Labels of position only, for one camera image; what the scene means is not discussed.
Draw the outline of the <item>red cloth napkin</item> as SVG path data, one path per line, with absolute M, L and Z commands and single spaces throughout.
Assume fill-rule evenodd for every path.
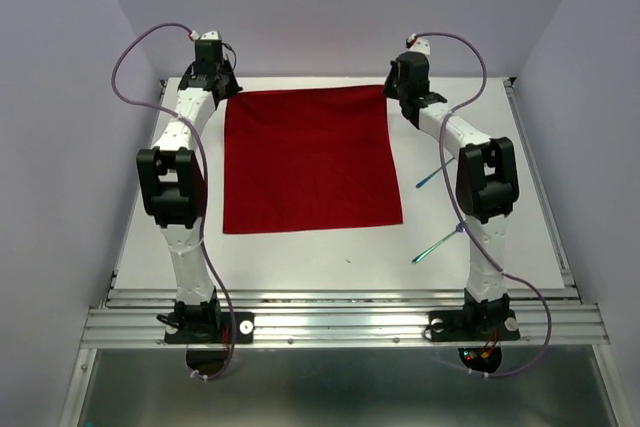
M 400 189 L 379 85 L 243 92 L 224 120 L 230 235 L 398 225 Z

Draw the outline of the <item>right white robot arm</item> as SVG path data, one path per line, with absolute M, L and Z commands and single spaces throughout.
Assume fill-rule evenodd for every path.
M 519 337 L 502 269 L 507 220 L 519 198 L 513 142 L 492 138 L 453 114 L 430 88 L 426 53 L 407 50 L 391 61 L 383 93 L 399 102 L 403 117 L 438 142 L 457 163 L 453 206 L 469 236 L 469 276 L 460 310 L 432 312 L 435 341 Z

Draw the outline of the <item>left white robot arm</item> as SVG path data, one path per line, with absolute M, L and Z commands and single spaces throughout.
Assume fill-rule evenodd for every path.
M 240 87 L 218 32 L 196 38 L 194 50 L 172 118 L 153 146 L 139 151 L 136 166 L 145 211 L 167 242 L 177 284 L 174 311 L 161 321 L 210 341 L 221 333 L 223 318 L 202 250 L 208 175 L 197 160 L 197 139 L 219 103 Z

